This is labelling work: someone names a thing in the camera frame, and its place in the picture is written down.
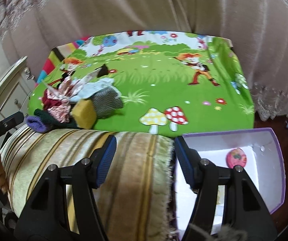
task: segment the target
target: pink round object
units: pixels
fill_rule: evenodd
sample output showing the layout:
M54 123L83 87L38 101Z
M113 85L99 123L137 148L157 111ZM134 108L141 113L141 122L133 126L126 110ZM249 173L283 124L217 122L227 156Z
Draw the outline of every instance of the pink round object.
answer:
M233 149L226 155L226 163L229 168L233 168L236 165L245 167L246 161L246 155L240 148Z

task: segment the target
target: drawer handle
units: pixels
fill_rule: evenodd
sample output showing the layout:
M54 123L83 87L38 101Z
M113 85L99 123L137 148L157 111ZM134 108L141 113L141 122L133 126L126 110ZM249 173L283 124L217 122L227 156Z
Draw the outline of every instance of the drawer handle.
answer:
M34 78L35 78L35 76L34 75L30 75L30 70L29 70L29 68L28 67L26 67L25 69L24 69L24 72L26 73L26 79L28 79L28 80L33 80Z

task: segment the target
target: white cabinet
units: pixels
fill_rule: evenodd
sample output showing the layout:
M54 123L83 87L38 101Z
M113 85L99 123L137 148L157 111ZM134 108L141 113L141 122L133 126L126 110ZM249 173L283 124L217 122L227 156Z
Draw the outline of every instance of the white cabinet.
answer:
M24 116L28 115L29 95L35 86L35 82L27 75L28 72L26 57L23 57L0 79L0 121L18 111ZM14 133L24 124L25 122L21 123L9 132Z

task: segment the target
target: purple sock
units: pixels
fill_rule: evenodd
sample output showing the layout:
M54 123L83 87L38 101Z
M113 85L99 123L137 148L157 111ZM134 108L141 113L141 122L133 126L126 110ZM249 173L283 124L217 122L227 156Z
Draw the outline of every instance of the purple sock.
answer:
M42 123L41 119L37 116L27 116L26 123L31 129L39 133L45 133L52 129L51 124Z

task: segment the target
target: lace curtain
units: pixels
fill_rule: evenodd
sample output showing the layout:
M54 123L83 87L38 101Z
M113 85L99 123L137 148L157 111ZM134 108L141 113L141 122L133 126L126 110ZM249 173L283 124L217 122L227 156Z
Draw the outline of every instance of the lace curtain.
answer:
M53 47L125 30L229 38L261 119L288 115L288 0L0 0L8 60L28 55L36 77Z

